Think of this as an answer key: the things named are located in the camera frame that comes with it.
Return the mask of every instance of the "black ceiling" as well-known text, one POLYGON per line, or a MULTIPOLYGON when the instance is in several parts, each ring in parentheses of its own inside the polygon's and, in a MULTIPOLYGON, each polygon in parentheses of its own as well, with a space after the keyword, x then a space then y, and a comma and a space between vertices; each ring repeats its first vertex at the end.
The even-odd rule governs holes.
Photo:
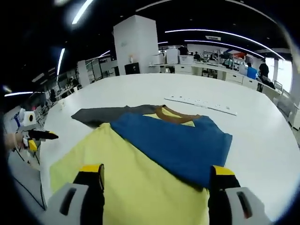
MULTIPOLYGON (((166 30, 194 28, 232 32, 270 48, 287 48, 281 30, 274 22, 239 4, 226 0, 172 0, 135 12, 157 1, 94 0, 73 26, 72 20, 85 0, 69 0, 62 6, 54 5, 53 1, 20 1, 8 7, 4 26, 7 53, 3 83, 13 91, 36 90, 38 86, 31 80, 56 67, 62 48, 66 48, 66 53, 61 72, 74 68, 79 60, 113 50, 113 26, 134 14, 155 20, 158 40, 170 44, 182 44, 185 39, 205 40, 205 35, 212 35, 221 37, 224 43, 252 51, 262 49, 223 34, 199 31, 165 34, 166 30)), ((287 4, 289 0, 286 4, 271 0, 244 2, 283 22, 294 37, 297 36, 290 23, 293 6, 287 4)))

